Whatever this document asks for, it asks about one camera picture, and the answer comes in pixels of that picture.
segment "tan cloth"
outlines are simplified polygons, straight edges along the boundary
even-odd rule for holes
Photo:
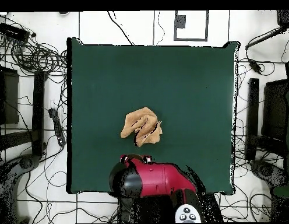
[[[136,110],[126,115],[125,125],[121,132],[121,138],[126,138],[133,131],[135,134],[135,145],[141,147],[143,144],[155,144],[159,142],[162,129],[161,121],[147,107]]]

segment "green tabletop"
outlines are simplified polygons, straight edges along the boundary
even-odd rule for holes
[[[123,154],[190,166],[208,192],[233,193],[231,133],[235,54],[224,48],[81,45],[72,39],[72,158],[68,188],[109,192]],[[161,120],[160,142],[121,138],[125,116],[148,107]]]

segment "white controller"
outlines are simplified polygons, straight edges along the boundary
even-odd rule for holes
[[[198,211],[189,204],[181,205],[175,212],[175,223],[201,223]]]

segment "black button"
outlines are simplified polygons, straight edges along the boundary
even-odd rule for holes
[[[184,214],[179,217],[179,219],[182,220],[182,221],[186,220],[186,218],[187,218],[187,216],[184,215]]]
[[[184,212],[185,212],[185,213],[190,213],[190,209],[185,208],[185,209],[184,209]]]
[[[196,220],[196,217],[195,217],[195,215],[194,214],[191,214],[191,215],[189,215],[189,218],[191,219],[191,220]]]

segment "black frame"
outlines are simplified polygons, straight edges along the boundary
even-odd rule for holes
[[[181,21],[181,20],[184,20],[184,22],[186,22],[186,16],[180,16],[178,15],[178,11],[175,10],[175,27],[174,27],[174,41],[202,41],[202,42],[207,42],[207,38],[208,38],[208,35],[209,35],[209,11],[206,10],[206,29],[205,29],[205,38],[177,38],[177,28],[178,27],[178,23]]]

